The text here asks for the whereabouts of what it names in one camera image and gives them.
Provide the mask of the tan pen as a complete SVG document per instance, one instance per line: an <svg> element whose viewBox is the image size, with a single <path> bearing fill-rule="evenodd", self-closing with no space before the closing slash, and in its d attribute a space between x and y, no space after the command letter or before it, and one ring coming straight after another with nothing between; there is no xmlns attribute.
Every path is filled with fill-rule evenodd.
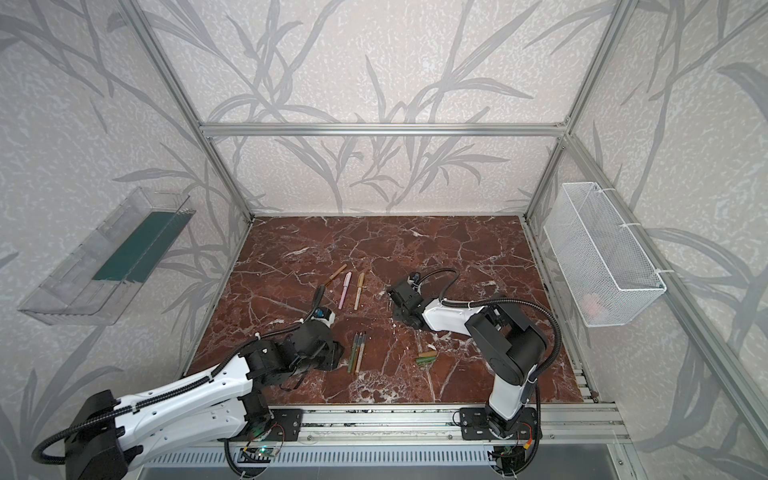
<svg viewBox="0 0 768 480"><path fill-rule="evenodd" d="M365 272L361 272L358 275L358 280L357 280L357 289L356 289L356 295L355 295L355 301L354 301L354 307L353 307L354 311L357 311L359 309L362 291L364 287L364 281L365 281Z"/></svg>

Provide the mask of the pink pen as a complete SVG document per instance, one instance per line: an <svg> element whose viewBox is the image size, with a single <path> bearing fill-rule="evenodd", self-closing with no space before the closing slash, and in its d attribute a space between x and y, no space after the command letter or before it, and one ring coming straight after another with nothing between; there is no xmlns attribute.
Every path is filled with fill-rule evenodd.
<svg viewBox="0 0 768 480"><path fill-rule="evenodd" d="M346 272L346 274L344 276L344 279L343 279L341 296L340 296L340 299L339 299L339 302L338 302L338 308L339 309L343 309L343 306L345 304L345 300L346 300L346 297L347 297L347 294L348 294L348 291L349 291L349 286L350 286L350 283L351 283L351 278L352 278L352 272L351 271Z"/></svg>

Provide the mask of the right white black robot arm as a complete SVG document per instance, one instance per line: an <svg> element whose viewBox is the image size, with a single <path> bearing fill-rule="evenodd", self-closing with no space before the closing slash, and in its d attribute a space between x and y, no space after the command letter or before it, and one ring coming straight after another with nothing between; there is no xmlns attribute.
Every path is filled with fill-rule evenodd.
<svg viewBox="0 0 768 480"><path fill-rule="evenodd" d="M562 349L555 316L541 305L516 298L431 300L420 281L406 278L389 287L393 319L409 327L470 337L494 373L486 403L489 427L500 438L511 435L522 410L538 393L539 377Z"/></svg>

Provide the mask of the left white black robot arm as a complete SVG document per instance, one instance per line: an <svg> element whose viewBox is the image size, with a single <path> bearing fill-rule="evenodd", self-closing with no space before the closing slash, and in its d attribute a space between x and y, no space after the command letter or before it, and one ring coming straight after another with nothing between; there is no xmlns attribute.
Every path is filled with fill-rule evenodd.
<svg viewBox="0 0 768 480"><path fill-rule="evenodd" d="M218 365L151 391L92 395L66 429L31 458L62 465L68 479L121 479L163 454L198 442L269 433L278 422L262 393L313 370L332 371L344 353L323 320L248 340Z"/></svg>

